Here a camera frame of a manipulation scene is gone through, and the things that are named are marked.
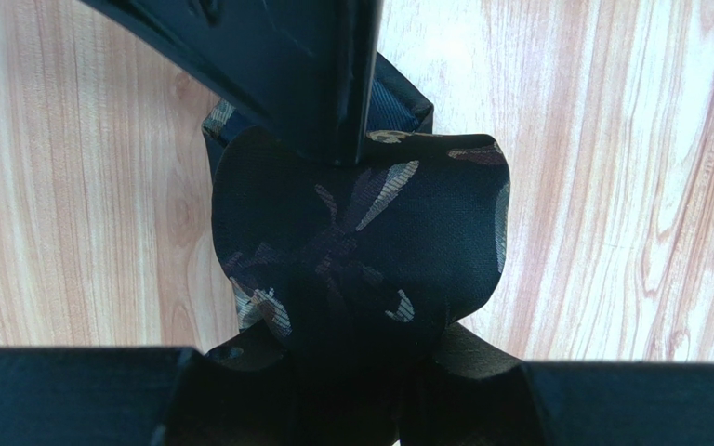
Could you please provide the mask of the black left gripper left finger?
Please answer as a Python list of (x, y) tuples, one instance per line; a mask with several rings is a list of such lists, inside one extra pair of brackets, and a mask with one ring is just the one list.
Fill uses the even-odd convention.
[(264, 323), (207, 353), (0, 348), (0, 445), (292, 445), (297, 408)]

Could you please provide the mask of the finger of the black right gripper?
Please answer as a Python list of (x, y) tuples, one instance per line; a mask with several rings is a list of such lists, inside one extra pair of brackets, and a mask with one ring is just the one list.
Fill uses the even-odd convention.
[(379, 1), (100, 0), (93, 7), (310, 160), (362, 156)]

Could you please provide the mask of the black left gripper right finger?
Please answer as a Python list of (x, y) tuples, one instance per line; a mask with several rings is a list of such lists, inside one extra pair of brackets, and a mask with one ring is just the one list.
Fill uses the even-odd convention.
[(714, 364), (522, 361), (454, 324), (399, 428), (404, 445), (714, 445)]

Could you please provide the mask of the black floral necktie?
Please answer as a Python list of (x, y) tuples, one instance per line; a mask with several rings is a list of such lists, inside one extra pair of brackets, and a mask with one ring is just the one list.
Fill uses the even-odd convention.
[(355, 166), (295, 155), (227, 101), (204, 120), (213, 244), (240, 327), (264, 322), (302, 373), (403, 370), (496, 289), (508, 162), (491, 136), (433, 134), (433, 116), (378, 58)]

